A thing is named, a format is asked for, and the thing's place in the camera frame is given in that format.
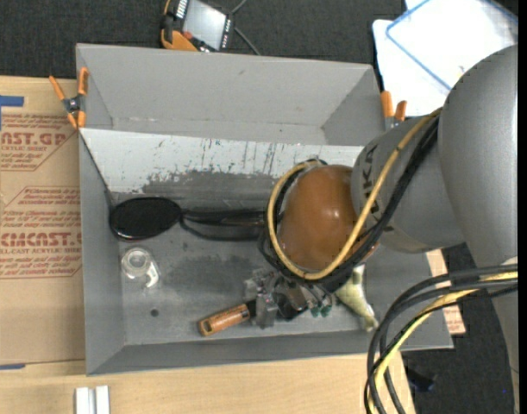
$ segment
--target orange object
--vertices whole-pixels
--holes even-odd
[[[167,11],[169,10],[169,3],[171,0],[166,1],[166,7],[163,9],[163,16],[166,16]],[[185,35],[182,35],[179,31],[171,32],[171,41],[166,37],[166,30],[162,29],[160,31],[160,42],[161,46],[165,49],[174,49],[179,51],[193,51],[197,52],[196,47],[189,42],[189,38]]]
[[[407,102],[400,101],[398,103],[397,108],[395,109],[395,114],[394,114],[395,119],[398,121],[404,121],[406,111],[407,111]]]
[[[348,166],[318,166],[301,174],[286,193],[278,239],[304,270],[323,270],[353,230],[358,216],[351,202],[351,172]],[[347,257],[360,245],[357,241]]]
[[[391,92],[382,91],[380,93],[380,101],[382,102],[382,112],[384,113],[384,118],[393,116],[393,101]]]
[[[219,331],[247,321],[250,317],[248,306],[240,304],[199,321],[198,330],[202,336],[211,336]]]
[[[86,123],[86,115],[81,110],[80,104],[81,98],[86,97],[89,91],[89,76],[89,70],[86,67],[82,67],[78,77],[78,95],[74,98],[66,98],[56,78],[52,75],[48,77],[48,80],[54,88],[54,92],[56,92],[56,96],[64,104],[67,111],[67,119],[74,129],[83,128]]]

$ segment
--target brown cylinder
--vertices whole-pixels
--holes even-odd
[[[211,336],[219,331],[247,321],[249,318],[248,307],[245,304],[240,304],[199,321],[198,330],[202,336]]]

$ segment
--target brown ball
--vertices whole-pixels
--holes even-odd
[[[286,193],[279,243],[290,260],[309,272],[321,271],[332,262],[357,221],[351,172],[348,166],[318,166],[302,173]]]

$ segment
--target black floor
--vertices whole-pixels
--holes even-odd
[[[0,0],[0,75],[75,78],[78,42],[160,47],[166,0]],[[241,0],[212,0],[234,8]],[[497,0],[518,15],[518,0]],[[261,54],[376,65],[371,24],[394,19],[403,0],[248,0],[235,21]],[[253,53],[236,36],[231,53]],[[444,251],[449,269],[473,265],[465,245]],[[513,395],[499,322],[488,298],[462,306],[455,348],[405,354],[434,377],[415,392],[419,414],[508,414]]]

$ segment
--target yellow cable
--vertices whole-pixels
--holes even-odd
[[[351,231],[351,234],[349,235],[348,240],[344,244],[342,250],[332,260],[330,264],[328,264],[323,270],[319,272],[306,272],[305,270],[301,269],[296,264],[294,264],[282,250],[276,232],[274,231],[274,205],[276,203],[280,189],[288,180],[288,178],[290,178],[291,175],[296,172],[299,172],[300,170],[304,170],[307,167],[306,163],[301,163],[300,165],[293,167],[285,175],[283,175],[282,178],[279,179],[277,184],[274,186],[273,191],[271,192],[271,197],[267,206],[267,225],[269,230],[269,238],[271,240],[271,243],[273,244],[274,251],[280,258],[282,263],[288,268],[288,270],[290,270],[292,273],[296,274],[301,278],[315,280],[328,276],[336,267],[338,267],[343,262],[344,258],[349,253],[349,250],[353,247],[355,241],[359,237],[359,234],[362,230],[365,221],[367,220],[368,214],[370,213],[374,201],[378,196],[382,185],[386,181],[386,176],[392,169],[393,163],[398,158],[399,153],[405,148],[405,146],[409,143],[409,141],[411,141],[411,139],[417,134],[420,129],[422,129],[426,124],[428,124],[428,122],[433,120],[439,114],[440,110],[441,109],[434,110],[428,116],[423,117],[411,130],[409,130],[409,132],[407,132],[407,134],[399,142],[397,147],[393,150],[392,154],[389,156],[384,167],[382,168],[379,177],[376,179],[376,184],[374,185],[374,188],[368,196],[367,201],[365,202],[365,205],[361,211],[361,214],[357,219],[357,223],[353,227],[353,230]]]
[[[491,280],[498,280],[498,279],[517,279],[518,278],[518,272],[510,272],[510,273],[500,273],[500,274],[494,274],[491,276],[487,276],[480,282],[487,282]],[[423,310],[421,310],[417,316],[415,317],[415,320],[413,324],[409,327],[409,329],[398,339],[398,341],[392,346],[392,348],[387,352],[387,354],[384,356],[383,361],[379,364],[379,366],[376,368],[375,374],[374,374],[374,381],[376,383],[376,387],[378,388],[383,379],[384,379],[384,373],[386,372],[386,369],[389,366],[390,361],[392,360],[392,357],[394,354],[396,354],[401,347],[401,345],[409,338],[409,336],[414,332],[415,329],[417,329],[422,322],[424,322],[428,317],[432,315],[432,311],[438,310],[442,306],[446,304],[452,304],[458,299],[462,298],[463,296],[466,296],[470,293],[476,292],[477,289],[473,290],[464,290],[460,292],[451,292],[449,294],[446,294],[445,296],[441,296],[438,299],[436,299],[431,304],[427,305]],[[371,405],[371,410],[375,408],[372,395],[369,391],[369,402]]]

